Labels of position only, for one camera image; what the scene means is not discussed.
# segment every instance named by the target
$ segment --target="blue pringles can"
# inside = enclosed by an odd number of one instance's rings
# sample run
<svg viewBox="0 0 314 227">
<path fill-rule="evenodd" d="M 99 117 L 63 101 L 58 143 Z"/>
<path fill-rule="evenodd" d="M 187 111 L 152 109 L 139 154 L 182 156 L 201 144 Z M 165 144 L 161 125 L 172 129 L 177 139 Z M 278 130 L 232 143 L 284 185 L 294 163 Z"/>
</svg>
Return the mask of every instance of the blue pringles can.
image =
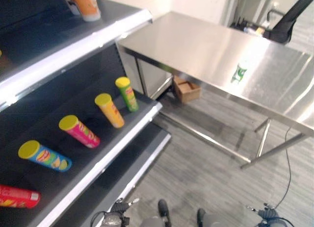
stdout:
<svg viewBox="0 0 314 227">
<path fill-rule="evenodd" d="M 22 159 L 36 162 L 59 172 L 69 170 L 72 165 L 72 161 L 69 158 L 57 153 L 56 151 L 48 149 L 47 147 L 41 145 L 37 140 L 29 140 L 22 144 L 18 155 Z"/>
</svg>

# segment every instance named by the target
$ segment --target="shelf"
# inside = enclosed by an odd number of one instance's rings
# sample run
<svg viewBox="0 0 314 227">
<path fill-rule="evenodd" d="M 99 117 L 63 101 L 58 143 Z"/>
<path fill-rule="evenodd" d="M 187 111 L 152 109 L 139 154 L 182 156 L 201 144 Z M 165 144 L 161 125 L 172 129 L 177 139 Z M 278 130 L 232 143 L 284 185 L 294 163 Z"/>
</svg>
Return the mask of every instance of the shelf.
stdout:
<svg viewBox="0 0 314 227">
<path fill-rule="evenodd" d="M 109 211 L 116 200 L 125 198 L 134 188 L 170 138 L 165 130 L 148 124 L 53 227 L 69 223 L 86 227 L 95 212 Z"/>
<path fill-rule="evenodd" d="M 0 36 L 0 111 L 85 55 L 149 21 L 148 10 L 98 0 L 100 20 L 84 22 L 67 10 L 50 14 Z"/>
<path fill-rule="evenodd" d="M 115 129 L 102 112 L 96 106 L 92 106 L 92 100 L 86 101 L 91 96 L 97 95 L 97 92 L 99 86 L 96 82 L 44 117 L 5 148 L 1 148 L 0 183 L 36 190 L 42 194 L 41 201 L 33 209 L 0 208 L 2 226 L 50 226 L 162 107 L 159 102 L 136 93 L 139 110 L 130 113 L 119 96 L 114 102 L 125 119 L 125 125 Z M 77 114 L 80 120 L 100 137 L 101 143 L 97 148 L 91 150 L 57 128 L 60 118 L 70 112 Z M 70 170 L 59 173 L 20 159 L 17 156 L 19 146 L 23 141 L 32 138 L 72 159 Z"/>
</svg>

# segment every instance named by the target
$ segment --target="metal shelf edge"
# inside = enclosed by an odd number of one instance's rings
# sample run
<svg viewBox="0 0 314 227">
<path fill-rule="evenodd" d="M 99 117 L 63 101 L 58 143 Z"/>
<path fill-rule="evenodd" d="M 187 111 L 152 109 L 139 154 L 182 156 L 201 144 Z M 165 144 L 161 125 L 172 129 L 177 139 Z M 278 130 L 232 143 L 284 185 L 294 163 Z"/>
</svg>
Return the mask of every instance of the metal shelf edge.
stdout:
<svg viewBox="0 0 314 227">
<path fill-rule="evenodd" d="M 28 92 L 33 91 L 34 88 L 32 86 L 34 84 L 44 80 L 46 77 L 97 48 L 101 48 L 121 34 L 149 21 L 151 18 L 152 16 L 148 10 L 141 10 L 94 32 L 92 35 L 51 54 L 0 82 L 0 91 L 10 93 L 10 95 L 5 94 L 0 96 L 0 106 L 2 108 L 4 108 L 4 105 L 10 106 L 18 100 L 20 93 L 23 92 L 25 94 L 25 90 Z"/>
</svg>

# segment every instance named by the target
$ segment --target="person's leg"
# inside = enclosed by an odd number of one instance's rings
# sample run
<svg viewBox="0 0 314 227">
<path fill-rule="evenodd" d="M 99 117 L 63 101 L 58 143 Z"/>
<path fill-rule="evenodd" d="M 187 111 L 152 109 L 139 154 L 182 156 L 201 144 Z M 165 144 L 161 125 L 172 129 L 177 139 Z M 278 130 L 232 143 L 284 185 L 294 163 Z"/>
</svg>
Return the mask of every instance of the person's leg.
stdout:
<svg viewBox="0 0 314 227">
<path fill-rule="evenodd" d="M 198 227 L 225 227 L 217 215 L 207 214 L 204 209 L 197 211 Z"/>
</svg>

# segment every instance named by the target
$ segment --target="wire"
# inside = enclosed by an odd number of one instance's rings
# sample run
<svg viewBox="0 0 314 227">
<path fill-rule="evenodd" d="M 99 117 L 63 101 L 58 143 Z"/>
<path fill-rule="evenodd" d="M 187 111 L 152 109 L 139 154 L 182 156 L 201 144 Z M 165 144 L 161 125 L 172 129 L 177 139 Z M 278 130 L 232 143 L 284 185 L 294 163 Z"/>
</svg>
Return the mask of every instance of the wire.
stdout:
<svg viewBox="0 0 314 227">
<path fill-rule="evenodd" d="M 90 227 L 93 227 L 94 221 L 95 221 L 95 219 L 99 216 L 99 214 L 105 215 L 106 212 L 105 212 L 105 211 L 96 212 L 96 213 L 93 215 L 93 217 L 92 217 L 92 219 L 91 219 L 91 221 L 90 221 Z"/>
<path fill-rule="evenodd" d="M 282 217 L 272 217 L 272 218 L 269 218 L 269 219 L 267 219 L 267 220 L 271 221 L 271 220 L 277 220 L 277 219 L 287 221 L 292 227 L 294 227 L 294 225 L 293 225 L 289 220 L 287 220 L 286 218 L 282 218 Z"/>
<path fill-rule="evenodd" d="M 288 132 L 290 131 L 291 127 L 289 127 L 289 129 L 287 130 L 286 134 L 285 134 L 285 142 L 287 141 L 287 135 L 288 135 Z M 289 168 L 289 182 L 288 182 L 288 186 L 287 186 L 287 189 L 286 189 L 286 192 L 283 196 L 283 198 L 279 201 L 279 203 L 275 206 L 275 209 L 281 204 L 281 202 L 285 199 L 287 193 L 288 193 L 288 190 L 290 188 L 290 183 L 291 183 L 291 166 L 290 166 L 290 159 L 289 159 L 289 154 L 288 154 L 288 150 L 286 149 L 286 156 L 287 156 L 287 162 L 288 162 L 288 168 Z"/>
</svg>

